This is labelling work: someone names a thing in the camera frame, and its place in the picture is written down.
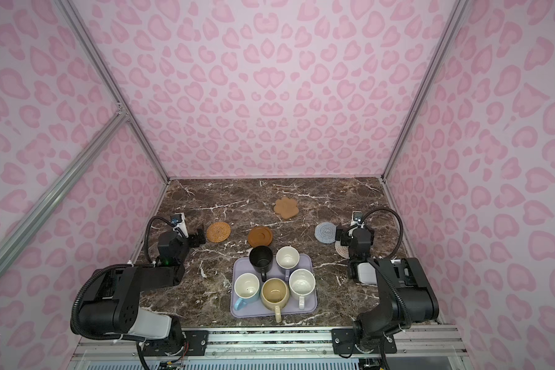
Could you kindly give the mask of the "beige speckled woven coaster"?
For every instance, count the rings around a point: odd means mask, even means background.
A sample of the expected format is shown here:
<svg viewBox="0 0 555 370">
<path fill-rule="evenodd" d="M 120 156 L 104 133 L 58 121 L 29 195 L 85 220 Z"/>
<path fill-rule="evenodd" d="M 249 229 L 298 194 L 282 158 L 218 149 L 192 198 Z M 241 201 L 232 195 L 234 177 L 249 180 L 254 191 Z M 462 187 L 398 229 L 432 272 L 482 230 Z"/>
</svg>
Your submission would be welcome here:
<svg viewBox="0 0 555 370">
<path fill-rule="evenodd" d="M 335 251 L 344 259 L 349 259 L 348 246 L 342 245 L 340 240 L 335 242 Z"/>
</svg>

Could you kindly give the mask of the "blue-grey woven round coaster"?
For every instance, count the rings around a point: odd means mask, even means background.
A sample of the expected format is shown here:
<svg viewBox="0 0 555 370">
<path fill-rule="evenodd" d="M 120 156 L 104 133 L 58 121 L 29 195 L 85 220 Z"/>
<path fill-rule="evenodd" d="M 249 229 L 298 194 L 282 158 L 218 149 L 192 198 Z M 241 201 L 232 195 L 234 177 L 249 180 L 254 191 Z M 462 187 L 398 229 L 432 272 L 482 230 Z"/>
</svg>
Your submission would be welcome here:
<svg viewBox="0 0 555 370">
<path fill-rule="evenodd" d="M 325 245 L 336 242 L 337 227 L 331 222 L 322 222 L 314 230 L 315 239 Z"/>
</svg>

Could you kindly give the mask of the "woven rattan round coaster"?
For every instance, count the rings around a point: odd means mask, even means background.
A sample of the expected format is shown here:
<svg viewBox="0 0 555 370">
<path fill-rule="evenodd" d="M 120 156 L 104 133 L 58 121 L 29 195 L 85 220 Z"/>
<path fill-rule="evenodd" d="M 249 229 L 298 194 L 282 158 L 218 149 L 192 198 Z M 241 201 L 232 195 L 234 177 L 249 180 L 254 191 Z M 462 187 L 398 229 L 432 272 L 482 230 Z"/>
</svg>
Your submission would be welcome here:
<svg viewBox="0 0 555 370">
<path fill-rule="evenodd" d="M 211 243 L 220 243 L 231 235 L 231 225 L 226 222 L 212 223 L 206 231 L 206 237 Z"/>
</svg>

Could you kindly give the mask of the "white mug lavender outside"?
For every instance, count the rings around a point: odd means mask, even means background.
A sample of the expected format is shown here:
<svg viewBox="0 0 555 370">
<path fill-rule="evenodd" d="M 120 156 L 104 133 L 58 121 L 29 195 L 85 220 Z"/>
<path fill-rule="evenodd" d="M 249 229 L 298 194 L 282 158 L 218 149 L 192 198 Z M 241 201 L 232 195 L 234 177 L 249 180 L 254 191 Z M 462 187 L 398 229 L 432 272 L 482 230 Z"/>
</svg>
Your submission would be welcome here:
<svg viewBox="0 0 555 370">
<path fill-rule="evenodd" d="M 285 281 L 289 282 L 291 273 L 300 262 L 299 252 L 291 246 L 286 246 L 277 251 L 275 260 L 280 272 L 285 276 Z"/>
</svg>

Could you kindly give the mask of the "cork paw-shaped coaster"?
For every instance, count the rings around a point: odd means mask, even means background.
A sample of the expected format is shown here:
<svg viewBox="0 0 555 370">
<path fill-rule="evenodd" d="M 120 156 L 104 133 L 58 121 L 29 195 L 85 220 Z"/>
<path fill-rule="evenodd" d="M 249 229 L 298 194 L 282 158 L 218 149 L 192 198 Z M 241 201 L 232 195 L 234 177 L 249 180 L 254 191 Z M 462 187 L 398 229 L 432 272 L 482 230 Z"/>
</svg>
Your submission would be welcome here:
<svg viewBox="0 0 555 370">
<path fill-rule="evenodd" d="M 276 200 L 274 212 L 284 220 L 289 220 L 299 213 L 298 202 L 296 199 L 282 197 Z"/>
</svg>

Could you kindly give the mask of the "brown wooden round coaster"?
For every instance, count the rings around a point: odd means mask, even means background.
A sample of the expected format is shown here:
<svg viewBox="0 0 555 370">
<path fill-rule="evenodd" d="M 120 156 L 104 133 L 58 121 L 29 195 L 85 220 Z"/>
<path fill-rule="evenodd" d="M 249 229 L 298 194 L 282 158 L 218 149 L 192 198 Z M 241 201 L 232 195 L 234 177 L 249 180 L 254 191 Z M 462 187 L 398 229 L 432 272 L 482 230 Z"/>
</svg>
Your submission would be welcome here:
<svg viewBox="0 0 555 370">
<path fill-rule="evenodd" d="M 273 233 L 270 228 L 259 226 L 252 228 L 248 234 L 248 243 L 253 248 L 270 246 L 273 242 Z"/>
</svg>

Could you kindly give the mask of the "black mug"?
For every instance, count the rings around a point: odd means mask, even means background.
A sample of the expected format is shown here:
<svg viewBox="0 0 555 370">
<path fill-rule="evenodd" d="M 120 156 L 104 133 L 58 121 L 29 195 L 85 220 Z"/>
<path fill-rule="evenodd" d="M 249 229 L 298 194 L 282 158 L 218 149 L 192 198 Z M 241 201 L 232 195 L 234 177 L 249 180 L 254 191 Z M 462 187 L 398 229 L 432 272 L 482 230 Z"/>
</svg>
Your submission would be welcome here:
<svg viewBox="0 0 555 370">
<path fill-rule="evenodd" d="M 261 280 L 268 280 L 268 272 L 271 271 L 273 264 L 273 251 L 268 246 L 257 246 L 251 249 L 249 262 L 257 273 L 261 275 Z"/>
</svg>

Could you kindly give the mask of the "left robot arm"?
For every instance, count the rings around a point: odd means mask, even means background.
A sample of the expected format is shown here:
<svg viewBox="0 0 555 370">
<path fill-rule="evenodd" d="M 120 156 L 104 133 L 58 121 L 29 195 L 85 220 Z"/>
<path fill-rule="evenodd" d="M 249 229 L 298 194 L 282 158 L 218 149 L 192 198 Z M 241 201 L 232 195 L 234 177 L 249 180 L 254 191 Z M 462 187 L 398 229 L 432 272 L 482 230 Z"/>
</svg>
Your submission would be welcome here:
<svg viewBox="0 0 555 370">
<path fill-rule="evenodd" d="M 171 341 L 183 345 L 180 324 L 170 316 L 140 308 L 144 292 L 180 284 L 190 251 L 206 243 L 205 232 L 159 237 L 159 257 L 149 265 L 111 265 L 95 271 L 72 304 L 72 332 L 92 340 Z"/>
</svg>

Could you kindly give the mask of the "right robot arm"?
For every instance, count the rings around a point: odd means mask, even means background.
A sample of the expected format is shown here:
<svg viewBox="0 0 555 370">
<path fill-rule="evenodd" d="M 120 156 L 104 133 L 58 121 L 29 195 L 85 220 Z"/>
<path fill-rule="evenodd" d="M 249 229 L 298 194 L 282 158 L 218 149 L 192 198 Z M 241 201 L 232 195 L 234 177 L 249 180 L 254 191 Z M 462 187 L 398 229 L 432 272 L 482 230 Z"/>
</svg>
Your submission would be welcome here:
<svg viewBox="0 0 555 370">
<path fill-rule="evenodd" d="M 354 225 L 336 228 L 335 244 L 348 251 L 348 277 L 375 285 L 379 302 L 360 313 L 353 323 L 354 349 L 394 353 L 393 336 L 414 324 L 435 321 L 439 302 L 419 260 L 371 256 L 373 231 Z"/>
</svg>

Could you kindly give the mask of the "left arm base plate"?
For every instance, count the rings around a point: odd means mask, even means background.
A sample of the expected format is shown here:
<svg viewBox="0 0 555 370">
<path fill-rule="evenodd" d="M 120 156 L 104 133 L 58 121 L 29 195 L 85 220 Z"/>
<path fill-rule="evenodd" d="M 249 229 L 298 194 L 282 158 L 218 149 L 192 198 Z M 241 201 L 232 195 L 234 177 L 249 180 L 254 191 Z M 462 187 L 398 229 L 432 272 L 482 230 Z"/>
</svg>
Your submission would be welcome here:
<svg viewBox="0 0 555 370">
<path fill-rule="evenodd" d="M 208 346 L 208 330 L 171 331 L 166 339 L 148 340 L 145 357 L 204 356 Z"/>
</svg>

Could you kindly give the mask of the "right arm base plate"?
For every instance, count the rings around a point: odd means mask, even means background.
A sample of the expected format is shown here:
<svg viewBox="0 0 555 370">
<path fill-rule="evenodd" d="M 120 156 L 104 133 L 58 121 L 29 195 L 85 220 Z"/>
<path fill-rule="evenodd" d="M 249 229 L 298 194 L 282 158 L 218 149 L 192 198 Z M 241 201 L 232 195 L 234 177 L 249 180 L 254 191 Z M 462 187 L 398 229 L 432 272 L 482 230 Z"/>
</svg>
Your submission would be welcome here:
<svg viewBox="0 0 555 370">
<path fill-rule="evenodd" d="M 378 339 L 357 339 L 352 328 L 334 328 L 330 331 L 333 352 L 338 356 L 396 354 L 397 347 L 393 337 Z"/>
</svg>

